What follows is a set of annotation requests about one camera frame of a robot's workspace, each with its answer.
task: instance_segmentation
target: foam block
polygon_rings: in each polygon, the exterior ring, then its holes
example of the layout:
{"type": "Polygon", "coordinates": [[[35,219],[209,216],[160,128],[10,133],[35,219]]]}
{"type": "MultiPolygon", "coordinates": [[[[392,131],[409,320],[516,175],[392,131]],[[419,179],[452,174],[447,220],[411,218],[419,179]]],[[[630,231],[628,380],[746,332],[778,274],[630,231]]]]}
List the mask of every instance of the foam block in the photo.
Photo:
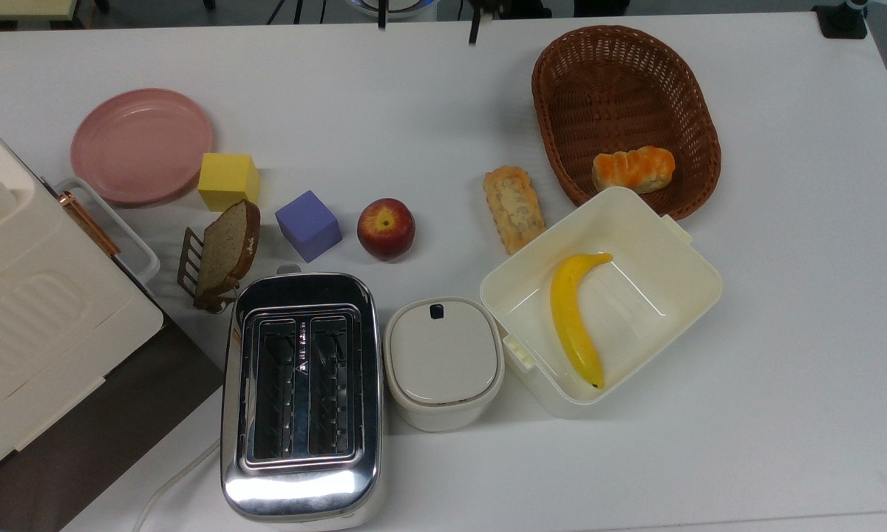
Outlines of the foam block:
{"type": "Polygon", "coordinates": [[[276,211],[276,222],[306,262],[341,242],[339,221],[312,191],[276,211]]]}
{"type": "Polygon", "coordinates": [[[223,212],[240,200],[259,199],[260,174],[247,154],[204,154],[197,191],[213,212],[223,212]]]}

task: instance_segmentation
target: pink plate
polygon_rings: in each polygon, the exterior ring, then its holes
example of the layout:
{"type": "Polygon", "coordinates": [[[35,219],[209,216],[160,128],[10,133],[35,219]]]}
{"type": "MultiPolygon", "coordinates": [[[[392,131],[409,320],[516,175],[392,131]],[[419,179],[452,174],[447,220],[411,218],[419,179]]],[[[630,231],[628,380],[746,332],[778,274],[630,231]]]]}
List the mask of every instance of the pink plate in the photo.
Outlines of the pink plate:
{"type": "Polygon", "coordinates": [[[69,161],[106,201],[148,205],[187,192],[213,144],[210,120],[190,98],[139,89],[110,98],[82,120],[69,161]]]}

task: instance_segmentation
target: pastry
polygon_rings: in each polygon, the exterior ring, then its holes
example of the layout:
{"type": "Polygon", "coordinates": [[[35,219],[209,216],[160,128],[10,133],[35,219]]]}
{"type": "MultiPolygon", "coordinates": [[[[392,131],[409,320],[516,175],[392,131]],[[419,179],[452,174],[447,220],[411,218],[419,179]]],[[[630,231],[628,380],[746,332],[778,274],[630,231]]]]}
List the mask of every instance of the pastry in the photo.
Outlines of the pastry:
{"type": "Polygon", "coordinates": [[[500,166],[487,173],[483,190],[506,253],[518,252],[545,231],[539,200],[524,169],[500,166]]]}
{"type": "Polygon", "coordinates": [[[673,154],[667,149],[645,146],[598,155],[591,165],[591,177],[599,191],[609,186],[626,186],[644,194],[670,184],[675,168],[673,154]]]}

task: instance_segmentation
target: brown basket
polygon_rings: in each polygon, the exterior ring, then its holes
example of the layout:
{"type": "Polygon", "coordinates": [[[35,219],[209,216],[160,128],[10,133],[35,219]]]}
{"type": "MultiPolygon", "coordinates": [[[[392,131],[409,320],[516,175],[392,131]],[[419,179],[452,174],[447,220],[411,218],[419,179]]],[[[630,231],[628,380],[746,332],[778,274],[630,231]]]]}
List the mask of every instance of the brown basket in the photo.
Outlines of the brown basket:
{"type": "Polygon", "coordinates": [[[680,56],[630,27],[569,31],[532,71],[542,141],[565,194],[581,205],[598,192],[598,154],[652,145],[670,149],[670,184],[643,194],[660,215],[681,219],[710,198],[720,177],[720,142],[700,85],[680,56]]]}

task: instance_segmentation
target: toy banana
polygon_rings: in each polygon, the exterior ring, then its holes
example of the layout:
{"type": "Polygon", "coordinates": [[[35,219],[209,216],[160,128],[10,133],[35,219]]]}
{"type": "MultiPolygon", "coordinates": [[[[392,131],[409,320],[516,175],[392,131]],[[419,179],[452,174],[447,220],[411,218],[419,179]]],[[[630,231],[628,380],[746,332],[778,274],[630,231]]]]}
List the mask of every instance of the toy banana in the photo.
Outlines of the toy banana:
{"type": "Polygon", "coordinates": [[[578,285],[589,270],[606,262],[611,262],[611,253],[569,256],[555,270],[549,293],[552,323],[562,348],[578,374],[596,388],[605,387],[605,372],[602,371],[602,359],[582,322],[578,285]]]}

